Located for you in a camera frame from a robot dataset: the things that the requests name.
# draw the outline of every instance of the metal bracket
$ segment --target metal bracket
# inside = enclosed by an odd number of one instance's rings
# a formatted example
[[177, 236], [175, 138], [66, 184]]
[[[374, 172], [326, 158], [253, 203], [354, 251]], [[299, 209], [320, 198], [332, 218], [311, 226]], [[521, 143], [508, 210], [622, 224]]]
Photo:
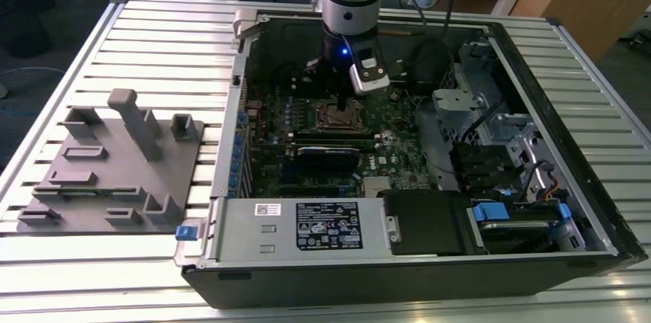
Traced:
[[253, 31], [250, 28], [259, 23], [257, 19], [257, 9], [242, 8], [234, 11], [233, 32], [237, 39], [242, 39], [250, 35]]
[[448, 111], [472, 111], [477, 109], [477, 102], [472, 93], [462, 89], [437, 89], [433, 93], [436, 106]]
[[386, 236], [390, 243], [400, 243], [402, 238], [400, 237], [400, 228], [397, 226], [397, 217], [385, 216], [384, 221], [386, 222]]

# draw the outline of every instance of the capacitor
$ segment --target capacitor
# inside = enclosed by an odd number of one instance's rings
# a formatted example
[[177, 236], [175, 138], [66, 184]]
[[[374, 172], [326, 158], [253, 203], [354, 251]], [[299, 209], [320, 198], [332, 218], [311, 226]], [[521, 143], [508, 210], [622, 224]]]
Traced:
[[397, 102], [400, 100], [400, 93], [397, 91], [390, 92], [388, 95], [388, 99], [393, 102]]

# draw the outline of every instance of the gray plastic block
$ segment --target gray plastic block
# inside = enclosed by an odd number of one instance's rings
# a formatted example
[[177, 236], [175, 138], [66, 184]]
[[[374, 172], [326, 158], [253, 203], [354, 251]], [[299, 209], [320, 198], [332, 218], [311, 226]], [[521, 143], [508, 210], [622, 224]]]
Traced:
[[19, 211], [18, 220], [29, 226], [57, 225], [59, 215], [50, 208], [23, 209]]
[[151, 162], [159, 159], [159, 148], [139, 109], [134, 104], [137, 97], [138, 95], [131, 89], [114, 88], [110, 91], [107, 105], [119, 113], [130, 138], [137, 144], [143, 158]]
[[91, 107], [71, 107], [62, 126], [75, 139], [93, 139], [90, 126], [101, 123], [101, 118]]
[[53, 171], [45, 180], [50, 184], [94, 184], [97, 176], [90, 171]]
[[[158, 120], [159, 133], [153, 136], [150, 122], [155, 119], [150, 111], [135, 108], [141, 129], [159, 150], [159, 159], [147, 161], [122, 120], [93, 119], [94, 111], [89, 110], [73, 109], [70, 119], [82, 120], [77, 122], [86, 125], [91, 137], [70, 135], [62, 142], [45, 178], [33, 189], [34, 199], [18, 217], [18, 232], [173, 233], [183, 215], [203, 123], [181, 115], [175, 124], [183, 124], [182, 131], [174, 133], [171, 128], [178, 125]], [[178, 133], [189, 135], [177, 141]]]
[[173, 202], [173, 198], [166, 195], [162, 205], [158, 204], [153, 195], [147, 194], [143, 202], [142, 214], [149, 218], [153, 224], [177, 225], [182, 219], [182, 212]]
[[111, 226], [135, 226], [142, 223], [142, 217], [131, 207], [109, 207], [105, 210], [105, 221]]
[[177, 142], [195, 142], [198, 134], [195, 132], [194, 121], [191, 115], [174, 114], [171, 116], [171, 134]]
[[151, 135], [154, 138], [158, 137], [159, 135], [159, 126], [158, 122], [155, 121], [155, 118], [153, 117], [153, 111], [151, 110], [143, 110], [143, 122], [146, 124], [146, 127], [149, 131], [151, 132]]
[[71, 146], [62, 150], [65, 159], [103, 159], [107, 154], [102, 146]]
[[117, 186], [114, 187], [113, 197], [119, 201], [143, 203], [147, 193], [139, 186]]

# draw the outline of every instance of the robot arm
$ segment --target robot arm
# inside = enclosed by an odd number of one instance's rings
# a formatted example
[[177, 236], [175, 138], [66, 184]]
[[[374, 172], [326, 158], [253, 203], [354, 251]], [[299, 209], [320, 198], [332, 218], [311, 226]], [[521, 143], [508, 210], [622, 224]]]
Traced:
[[[356, 95], [389, 85], [386, 69], [377, 46], [380, 0], [322, 0], [321, 65], [338, 76], [349, 77]], [[338, 95], [346, 94], [338, 86]]]

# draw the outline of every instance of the power supply label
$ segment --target power supply label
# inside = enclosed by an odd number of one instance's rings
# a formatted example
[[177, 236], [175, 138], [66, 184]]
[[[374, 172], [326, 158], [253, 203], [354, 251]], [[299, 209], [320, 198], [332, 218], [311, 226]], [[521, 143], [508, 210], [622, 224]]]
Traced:
[[358, 249], [357, 203], [297, 203], [295, 247], [301, 251]]

